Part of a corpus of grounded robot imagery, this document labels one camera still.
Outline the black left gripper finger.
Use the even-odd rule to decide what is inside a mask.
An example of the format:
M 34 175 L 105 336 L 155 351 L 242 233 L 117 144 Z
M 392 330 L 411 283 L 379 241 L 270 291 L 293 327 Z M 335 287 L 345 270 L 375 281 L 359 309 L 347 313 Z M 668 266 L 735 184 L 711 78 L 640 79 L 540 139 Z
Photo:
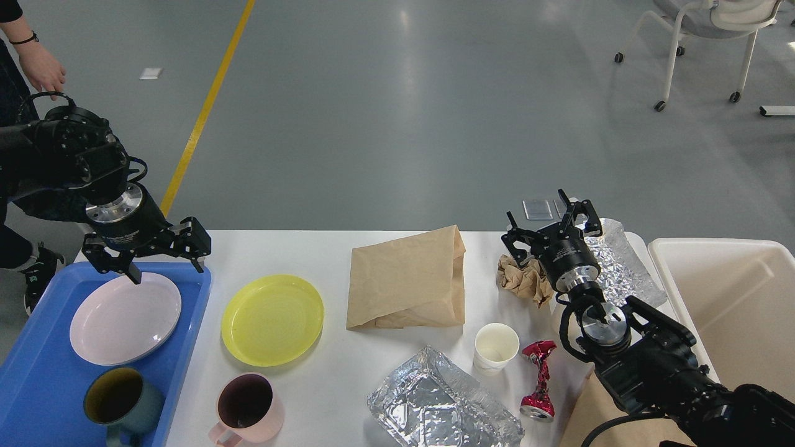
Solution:
M 111 255 L 99 235 L 88 233 L 83 235 L 82 254 L 99 273 L 123 274 L 134 284 L 142 283 L 142 272 L 134 265 L 137 254 L 134 251 L 120 251 L 117 255 Z
M 199 273 L 204 272 L 204 258 L 211 254 L 211 237 L 193 216 L 166 230 L 166 254 L 174 258 L 187 258 Z

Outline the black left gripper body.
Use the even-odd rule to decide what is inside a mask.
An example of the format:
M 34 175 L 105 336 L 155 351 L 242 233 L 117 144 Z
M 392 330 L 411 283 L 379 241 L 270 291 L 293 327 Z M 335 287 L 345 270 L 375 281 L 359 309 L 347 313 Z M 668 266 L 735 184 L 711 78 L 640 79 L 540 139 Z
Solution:
M 128 182 L 122 195 L 107 204 L 87 204 L 89 226 L 114 251 L 133 251 L 171 227 L 139 182 Z

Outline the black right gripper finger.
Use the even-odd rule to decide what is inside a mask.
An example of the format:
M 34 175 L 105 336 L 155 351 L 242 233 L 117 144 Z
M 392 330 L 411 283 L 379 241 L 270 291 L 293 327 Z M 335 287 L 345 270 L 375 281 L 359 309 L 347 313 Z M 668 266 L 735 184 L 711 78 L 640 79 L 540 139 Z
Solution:
M 572 201 L 564 189 L 559 189 L 558 195 L 566 207 L 556 230 L 556 237 L 559 240 L 571 240 L 571 238 L 582 240 L 584 237 L 602 237 L 604 229 L 602 229 L 600 218 L 596 210 L 594 210 L 591 201 Z M 576 219 L 580 216 L 586 218 L 583 228 L 576 226 Z
M 517 226 L 512 212 L 506 212 L 506 216 L 509 227 L 501 240 L 517 266 L 524 268 L 542 252 L 542 233 Z

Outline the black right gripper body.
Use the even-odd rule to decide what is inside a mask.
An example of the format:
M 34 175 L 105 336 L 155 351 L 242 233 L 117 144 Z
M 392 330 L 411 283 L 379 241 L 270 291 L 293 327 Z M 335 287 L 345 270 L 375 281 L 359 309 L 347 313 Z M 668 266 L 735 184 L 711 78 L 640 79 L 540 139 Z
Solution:
M 540 238 L 533 253 L 554 291 L 569 292 L 579 284 L 597 281 L 600 266 L 582 228 L 564 230 L 561 225 L 548 225 L 538 232 Z

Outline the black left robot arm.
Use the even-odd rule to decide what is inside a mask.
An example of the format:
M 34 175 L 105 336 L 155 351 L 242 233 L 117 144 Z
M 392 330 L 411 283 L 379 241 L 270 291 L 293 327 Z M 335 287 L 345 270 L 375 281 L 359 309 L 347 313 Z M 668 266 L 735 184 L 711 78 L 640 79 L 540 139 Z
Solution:
M 45 118 L 2 128 L 2 199 L 44 190 L 72 190 L 87 201 L 91 232 L 82 253 L 99 273 L 142 282 L 136 258 L 168 255 L 190 260 L 196 271 L 211 252 L 211 237 L 197 218 L 168 222 L 142 184 L 147 164 L 127 153 L 110 122 L 73 99 Z

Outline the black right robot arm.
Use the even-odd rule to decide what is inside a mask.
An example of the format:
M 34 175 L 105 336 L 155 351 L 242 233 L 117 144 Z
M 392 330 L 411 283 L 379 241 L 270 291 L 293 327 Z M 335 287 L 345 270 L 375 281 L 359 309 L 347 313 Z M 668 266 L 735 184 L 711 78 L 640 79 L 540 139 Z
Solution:
M 792 446 L 792 402 L 756 384 L 729 390 L 710 379 L 692 351 L 694 334 L 638 297 L 627 296 L 622 306 L 608 303 L 585 241 L 604 233 L 599 216 L 590 201 L 558 193 L 566 206 L 559 222 L 531 231 L 508 214 L 511 226 L 502 242 L 519 267 L 531 258 L 539 262 L 563 307 L 562 347 L 594 363 L 599 382 L 624 411 L 591 430 L 582 444 L 616 425 L 666 418 L 696 446 Z

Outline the brown paper bag under arm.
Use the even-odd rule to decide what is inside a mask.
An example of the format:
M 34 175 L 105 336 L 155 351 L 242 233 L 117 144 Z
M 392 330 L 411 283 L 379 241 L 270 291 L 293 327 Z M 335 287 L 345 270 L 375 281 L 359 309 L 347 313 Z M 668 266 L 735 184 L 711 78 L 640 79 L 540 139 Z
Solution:
M 625 413 L 616 408 L 613 399 L 602 387 L 596 375 L 591 372 L 587 375 L 584 390 L 576 402 L 559 445 L 580 446 L 591 430 L 621 416 L 625 416 Z M 658 446 L 664 440 L 687 446 L 694 445 L 678 429 L 675 422 L 669 419 L 642 420 L 616 425 L 597 436 L 591 445 Z

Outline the person's left hand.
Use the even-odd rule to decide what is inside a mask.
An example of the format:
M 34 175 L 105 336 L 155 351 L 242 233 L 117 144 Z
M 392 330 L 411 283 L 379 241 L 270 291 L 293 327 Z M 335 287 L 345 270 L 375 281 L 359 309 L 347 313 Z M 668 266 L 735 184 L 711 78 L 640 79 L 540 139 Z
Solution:
M 14 45 L 23 74 L 38 93 L 62 93 L 66 70 L 40 42 Z

